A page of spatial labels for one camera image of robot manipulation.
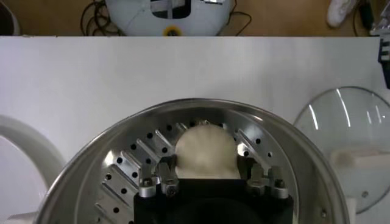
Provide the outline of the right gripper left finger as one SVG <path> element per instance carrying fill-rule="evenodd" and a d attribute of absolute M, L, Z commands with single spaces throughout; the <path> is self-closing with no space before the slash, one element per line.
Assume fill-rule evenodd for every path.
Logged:
<path fill-rule="evenodd" d="M 139 169 L 138 195 L 141 198 L 151 198 L 157 195 L 157 186 L 160 192 L 168 198 L 174 197 L 179 191 L 179 179 L 176 174 L 177 156 L 162 157 L 152 167 L 143 164 Z"/>

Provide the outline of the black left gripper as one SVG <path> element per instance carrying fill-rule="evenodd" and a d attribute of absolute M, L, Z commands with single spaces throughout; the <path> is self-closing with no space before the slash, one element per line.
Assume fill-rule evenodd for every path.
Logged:
<path fill-rule="evenodd" d="M 380 46 L 378 51 L 378 62 L 381 65 L 385 84 L 387 89 L 390 88 L 390 76 L 389 76 L 389 35 L 383 35 L 380 37 Z"/>

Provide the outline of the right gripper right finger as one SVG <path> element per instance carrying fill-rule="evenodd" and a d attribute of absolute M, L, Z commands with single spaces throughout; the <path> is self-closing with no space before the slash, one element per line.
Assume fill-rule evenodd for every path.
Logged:
<path fill-rule="evenodd" d="M 253 158 L 239 156 L 238 170 L 242 180 L 253 195 L 270 195 L 273 198 L 288 198 L 288 188 L 280 166 L 271 166 L 265 170 Z"/>

